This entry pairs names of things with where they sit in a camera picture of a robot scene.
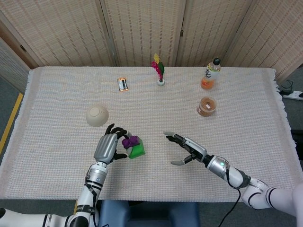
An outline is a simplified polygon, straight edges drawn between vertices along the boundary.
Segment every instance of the white tablecloth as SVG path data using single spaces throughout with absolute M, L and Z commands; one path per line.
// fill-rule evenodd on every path
M 292 189 L 303 180 L 273 69 L 222 68 L 203 90 L 203 67 L 165 68 L 165 86 L 149 67 L 41 67 L 32 70 L 9 146 L 0 166 L 0 198 L 76 199 L 106 127 L 116 123 L 138 135 L 146 155 L 109 166 L 100 199 L 235 201 L 238 193 L 193 161 L 162 132 L 174 131 L 205 146 L 209 154 L 270 186 Z M 117 78 L 129 91 L 119 92 Z M 204 96 L 217 110 L 202 117 Z M 85 119 L 94 104 L 109 120 L 93 128 Z

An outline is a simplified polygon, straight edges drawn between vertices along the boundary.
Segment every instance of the power strip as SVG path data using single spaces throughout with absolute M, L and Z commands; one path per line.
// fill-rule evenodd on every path
M 282 94 L 282 97 L 303 101 L 303 92 L 302 91 L 293 91 L 292 93 L 290 93 L 288 95 L 283 95 Z

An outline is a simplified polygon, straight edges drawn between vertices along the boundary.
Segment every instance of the woven screen panel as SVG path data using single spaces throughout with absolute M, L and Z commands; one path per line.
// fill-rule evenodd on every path
M 180 33 L 177 26 L 181 28 L 183 0 L 104 2 L 120 66 L 150 66 L 155 53 L 165 66 L 174 66 L 173 55 L 177 54 L 174 45 Z
M 274 68 L 284 80 L 303 63 L 303 0 L 257 1 L 247 17 L 225 66 Z
M 0 76 L 22 93 L 27 86 L 30 68 L 0 38 Z
M 222 58 L 241 23 L 250 0 L 194 0 L 184 18 L 178 66 L 206 66 Z
M 0 9 L 44 65 L 113 65 L 93 0 L 1 0 Z

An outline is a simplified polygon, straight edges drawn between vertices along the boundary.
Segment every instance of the pink feather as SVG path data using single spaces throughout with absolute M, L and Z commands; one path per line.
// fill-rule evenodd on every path
M 161 74 L 161 70 L 160 70 L 158 64 L 157 64 L 155 61 L 153 61 L 153 62 L 151 63 L 151 66 L 152 66 L 153 68 L 155 68 L 155 70 L 157 71 L 157 73 L 158 73 L 158 75 L 159 75 L 159 79 L 163 79 L 163 75 Z

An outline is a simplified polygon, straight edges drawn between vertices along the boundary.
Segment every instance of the round container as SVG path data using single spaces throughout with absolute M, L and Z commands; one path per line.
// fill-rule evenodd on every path
M 86 121 L 93 127 L 99 127 L 108 120 L 108 111 L 100 105 L 91 106 L 86 112 Z
M 216 107 L 217 107 L 216 101 L 209 96 L 205 96 L 201 99 L 197 107 L 197 111 L 201 116 L 207 117 L 213 114 Z

